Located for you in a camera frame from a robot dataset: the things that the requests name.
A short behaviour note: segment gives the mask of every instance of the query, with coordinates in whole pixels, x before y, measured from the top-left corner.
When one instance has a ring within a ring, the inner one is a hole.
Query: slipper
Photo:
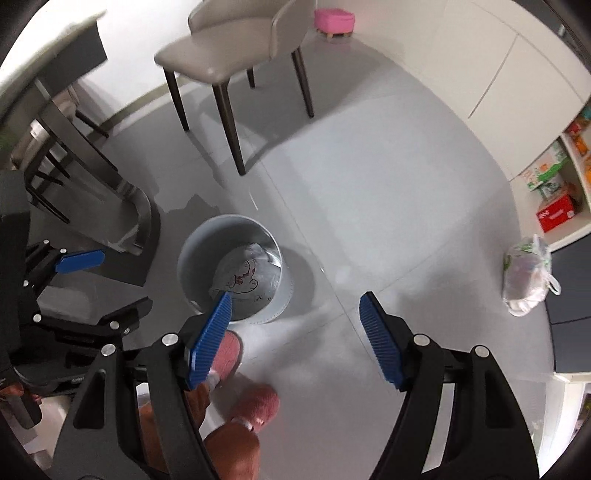
[[[211,368],[220,376],[221,381],[226,380],[238,364],[240,349],[238,336],[234,332],[226,330],[220,348],[217,349],[216,356],[213,358]]]
[[[279,412],[279,395],[270,385],[256,385],[247,390],[234,405],[230,418],[246,420],[259,433]]]

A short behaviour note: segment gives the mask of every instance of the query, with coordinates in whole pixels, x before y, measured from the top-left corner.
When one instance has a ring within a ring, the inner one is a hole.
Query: white trash can
[[[183,292],[197,313],[213,307],[209,294],[213,276],[222,258],[232,250],[259,244],[281,268],[280,279],[271,301],[254,315],[231,323],[260,324],[277,318],[287,307],[294,290],[293,279],[279,245],[269,231],[256,220],[243,215],[220,215],[202,223],[189,235],[178,258],[177,275]]]

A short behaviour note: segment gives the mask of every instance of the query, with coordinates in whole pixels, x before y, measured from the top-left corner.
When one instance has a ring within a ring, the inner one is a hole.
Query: box
[[[314,11],[314,26],[328,34],[351,33],[355,15],[341,8],[317,8]]]
[[[542,185],[540,185],[540,193],[542,194],[542,198],[547,200],[565,186],[566,182],[562,178],[562,175],[557,173],[547,182],[544,182]]]
[[[573,200],[568,188],[564,187],[544,200],[540,204],[537,217],[544,232],[549,232],[574,217]]]
[[[521,178],[530,190],[535,190],[556,175],[568,159],[569,155],[557,140],[523,171]]]

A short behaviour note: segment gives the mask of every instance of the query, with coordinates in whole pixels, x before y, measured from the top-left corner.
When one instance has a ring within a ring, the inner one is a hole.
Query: gray tile floor
[[[519,238],[511,191],[465,125],[393,62],[352,40],[303,48],[316,109],[309,121],[289,58],[230,85],[248,174],[240,178],[208,87],[187,86],[185,134],[159,100],[102,151],[153,196],[162,216],[144,288],[79,274],[56,284],[83,299],[92,321],[141,295],[154,301],[129,347],[177,330],[191,311],[176,280],[179,250],[204,220],[241,213],[280,243],[295,292],[280,318],[238,326],[241,380],[266,381],[282,408],[261,434],[262,479],[368,478],[403,396],[384,382],[356,305],[373,290],[386,311],[439,344],[488,345],[538,436],[553,368],[543,306],[525,318],[501,301],[502,254]],[[450,411],[444,392],[441,412]],[[443,453],[438,424],[427,467]],[[203,432],[221,421],[212,409]]]

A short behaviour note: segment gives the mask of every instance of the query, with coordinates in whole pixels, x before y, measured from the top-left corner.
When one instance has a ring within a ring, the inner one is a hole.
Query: dining chair
[[[55,95],[52,101],[70,122],[76,117],[103,137],[108,138],[109,134],[105,130],[78,110],[80,100],[72,87],[68,87]],[[43,195],[43,183],[39,186],[34,186],[35,177],[48,183],[64,186],[63,181],[58,179],[56,175],[41,171],[41,166],[45,160],[51,164],[51,169],[55,169],[56,172],[61,173],[66,179],[70,178],[70,174],[51,152],[56,142],[56,139],[38,121],[33,121],[12,150],[10,167],[22,171],[25,178],[25,188],[31,196],[31,203],[42,205],[62,222],[70,223],[70,219]]]
[[[176,73],[213,86],[217,109],[240,175],[244,161],[228,96],[230,77],[246,70],[255,88],[253,67],[291,53],[306,111],[314,117],[300,45],[312,22],[314,0],[204,0],[189,15],[190,35],[165,46],[154,61],[164,69],[178,118],[185,131],[187,117]]]

